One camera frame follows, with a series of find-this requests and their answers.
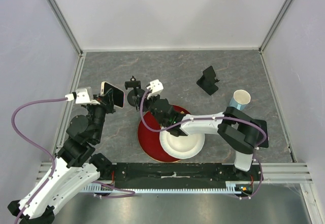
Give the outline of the pink case smartphone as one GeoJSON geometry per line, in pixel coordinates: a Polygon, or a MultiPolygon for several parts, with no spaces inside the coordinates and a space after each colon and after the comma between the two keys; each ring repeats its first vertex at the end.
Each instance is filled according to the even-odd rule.
{"type": "Polygon", "coordinates": [[[104,92],[106,89],[112,88],[113,89],[113,99],[114,99],[114,106],[118,108],[124,107],[124,91],[119,89],[118,87],[112,85],[111,83],[107,81],[103,81],[101,83],[101,93],[100,95],[104,95],[104,92]]]}

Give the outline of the black clamp phone stand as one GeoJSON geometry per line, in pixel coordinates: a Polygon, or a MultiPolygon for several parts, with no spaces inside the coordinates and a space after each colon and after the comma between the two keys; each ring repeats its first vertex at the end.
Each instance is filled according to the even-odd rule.
{"type": "Polygon", "coordinates": [[[134,76],[130,78],[129,81],[125,81],[124,87],[126,90],[131,89],[131,91],[127,94],[127,102],[134,107],[134,102],[132,96],[138,95],[141,98],[144,94],[144,90],[141,88],[141,81],[137,80],[134,76]]]}

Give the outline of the black folding phone stand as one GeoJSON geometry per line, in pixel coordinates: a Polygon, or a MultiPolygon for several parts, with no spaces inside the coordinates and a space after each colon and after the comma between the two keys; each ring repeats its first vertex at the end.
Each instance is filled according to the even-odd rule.
{"type": "Polygon", "coordinates": [[[218,86],[215,85],[219,81],[220,80],[216,77],[216,73],[213,67],[209,66],[205,70],[203,70],[203,75],[196,82],[196,84],[208,95],[213,95],[219,89],[218,86]]]}

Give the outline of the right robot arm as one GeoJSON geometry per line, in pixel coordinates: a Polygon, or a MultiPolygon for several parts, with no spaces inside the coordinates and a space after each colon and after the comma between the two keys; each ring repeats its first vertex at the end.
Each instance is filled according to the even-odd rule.
{"type": "Polygon", "coordinates": [[[203,148],[206,135],[219,135],[235,151],[233,176],[244,180],[251,174],[255,149],[267,139],[262,121],[252,119],[234,107],[211,115],[191,115],[176,111],[168,100],[145,92],[134,98],[136,108],[143,113],[146,108],[158,123],[154,129],[145,121],[143,125],[158,134],[158,143],[171,157],[188,159],[203,148]]]}

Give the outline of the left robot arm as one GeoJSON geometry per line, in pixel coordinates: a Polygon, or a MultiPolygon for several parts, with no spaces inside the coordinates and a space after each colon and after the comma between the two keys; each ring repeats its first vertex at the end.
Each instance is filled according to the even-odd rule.
{"type": "Polygon", "coordinates": [[[71,120],[68,138],[56,155],[45,151],[52,166],[34,189],[8,205],[15,223],[53,223],[55,215],[85,186],[111,176],[111,162],[101,153],[95,154],[94,146],[101,141],[106,114],[115,112],[113,91],[109,88],[93,94],[85,87],[59,99],[74,101],[88,113],[71,120]]]}

